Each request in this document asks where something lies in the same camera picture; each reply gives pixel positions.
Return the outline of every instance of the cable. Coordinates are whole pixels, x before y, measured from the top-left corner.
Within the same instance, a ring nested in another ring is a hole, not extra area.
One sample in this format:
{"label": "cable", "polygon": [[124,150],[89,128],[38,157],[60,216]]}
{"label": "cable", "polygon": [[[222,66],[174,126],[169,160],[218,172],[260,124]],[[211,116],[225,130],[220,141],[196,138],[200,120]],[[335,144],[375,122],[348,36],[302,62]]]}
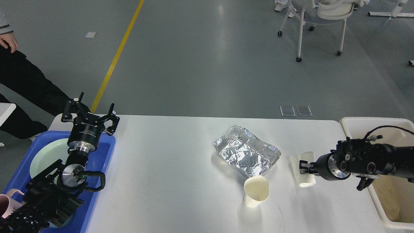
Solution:
{"label": "cable", "polygon": [[377,128],[375,128],[375,129],[373,129],[373,130],[369,131],[368,133],[366,133],[363,139],[364,139],[364,140],[366,140],[366,139],[367,139],[367,137],[368,137],[368,136],[369,136],[372,132],[374,132],[375,130],[380,129],[380,128],[386,128],[386,127],[401,129],[401,130],[404,130],[405,132],[408,132],[408,133],[411,133],[412,135],[414,135],[414,133],[413,133],[412,131],[408,130],[408,129],[404,129],[404,128],[401,128],[401,127],[398,127],[398,126],[394,126],[394,125],[383,125],[383,126],[378,126]]}

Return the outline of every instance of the robotic arm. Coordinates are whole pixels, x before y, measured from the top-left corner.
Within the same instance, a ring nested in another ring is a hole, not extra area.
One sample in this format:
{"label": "robotic arm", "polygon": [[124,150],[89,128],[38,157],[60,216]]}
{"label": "robotic arm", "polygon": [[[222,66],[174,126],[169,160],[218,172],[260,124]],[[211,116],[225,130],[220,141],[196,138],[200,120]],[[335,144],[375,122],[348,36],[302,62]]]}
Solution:
{"label": "robotic arm", "polygon": [[[84,201],[78,196],[83,192],[97,192],[105,187],[105,174],[86,171],[89,153],[98,148],[101,133],[112,135],[119,122],[111,104],[107,115],[92,114],[79,99],[69,100],[62,115],[62,122],[73,122],[67,144],[69,146],[65,164],[57,160],[26,184],[25,202],[6,219],[0,217],[0,233],[37,233],[49,226],[49,222],[61,227]],[[77,116],[72,119],[71,112]],[[108,128],[104,123],[112,121]],[[88,187],[88,176],[99,176],[98,188]]]}
{"label": "robotic arm", "polygon": [[[383,127],[403,129],[396,126],[380,126],[374,130]],[[414,183],[414,146],[371,144],[371,141],[383,138],[382,135],[368,137],[374,130],[368,132],[363,139],[347,137],[345,141],[338,141],[336,150],[320,156],[316,162],[308,163],[301,160],[300,173],[314,174],[330,181],[344,180],[354,174],[361,179],[356,187],[359,191],[368,187],[379,174],[407,178],[409,182]]]}

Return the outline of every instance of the black pants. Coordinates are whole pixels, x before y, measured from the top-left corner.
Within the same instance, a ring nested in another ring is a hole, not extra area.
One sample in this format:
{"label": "black pants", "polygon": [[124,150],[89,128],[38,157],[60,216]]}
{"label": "black pants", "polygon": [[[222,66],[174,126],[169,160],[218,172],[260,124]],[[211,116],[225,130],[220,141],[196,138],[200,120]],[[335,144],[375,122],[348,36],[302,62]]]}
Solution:
{"label": "black pants", "polygon": [[[62,113],[69,97],[19,51],[0,46],[0,83],[34,103],[46,112],[57,116]],[[0,102],[10,103],[0,94]],[[47,127],[30,117],[19,106],[0,126],[0,130],[17,138],[29,138],[47,130]]]}

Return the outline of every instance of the blue tray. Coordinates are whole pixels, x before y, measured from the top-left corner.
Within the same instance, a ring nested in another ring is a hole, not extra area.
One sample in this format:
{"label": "blue tray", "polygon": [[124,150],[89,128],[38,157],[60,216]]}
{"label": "blue tray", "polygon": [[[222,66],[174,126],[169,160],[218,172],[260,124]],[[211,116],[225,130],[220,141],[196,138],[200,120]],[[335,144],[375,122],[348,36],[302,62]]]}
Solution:
{"label": "blue tray", "polygon": [[[7,184],[6,188],[4,189],[3,193],[5,194],[10,189],[19,189],[22,192],[26,193],[27,189],[24,187],[27,182],[31,180],[29,168],[31,161],[33,160],[34,156],[47,144],[62,139],[68,138],[70,132],[67,131],[47,131],[39,135],[36,140],[32,143],[29,150],[27,151],[26,155],[24,156],[22,162],[20,163],[19,167],[17,168],[16,172],[12,176],[11,180]],[[108,136],[106,134],[102,134],[101,139],[99,140],[98,149],[92,153],[90,153],[88,164],[86,166],[87,170],[91,171],[102,171],[106,172],[108,168],[109,162],[111,160],[111,156],[113,154],[113,148],[115,146],[115,138],[114,136]],[[87,182],[89,183],[89,187],[98,187],[100,183],[98,183],[98,177],[88,177]],[[95,206],[96,199],[98,197],[99,192],[86,192],[84,191],[79,195],[79,199],[84,200],[85,203],[81,205],[75,212],[75,216],[72,222],[63,228],[45,228],[41,232],[42,233],[85,233],[86,228],[89,224],[92,211]],[[22,196],[19,194],[15,194],[13,198],[17,201],[22,200]]]}

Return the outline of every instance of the white bin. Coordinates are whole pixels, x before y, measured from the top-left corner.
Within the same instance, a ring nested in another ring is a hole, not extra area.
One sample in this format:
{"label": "white bin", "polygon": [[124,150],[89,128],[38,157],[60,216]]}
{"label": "white bin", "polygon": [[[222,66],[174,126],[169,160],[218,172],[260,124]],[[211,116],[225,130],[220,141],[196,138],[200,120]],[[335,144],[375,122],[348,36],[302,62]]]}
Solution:
{"label": "white bin", "polygon": [[[365,134],[382,125],[399,126],[414,131],[414,124],[407,119],[381,118],[381,117],[344,117],[340,121],[346,136],[350,138],[363,138]],[[396,128],[380,128],[372,135],[382,134],[383,139],[373,143],[387,143],[393,146],[414,146],[414,135]],[[400,205],[400,222],[391,221],[387,218],[378,196],[372,187],[368,191],[377,209],[381,221],[386,227],[414,230],[414,184],[407,179],[391,176],[391,183]]]}

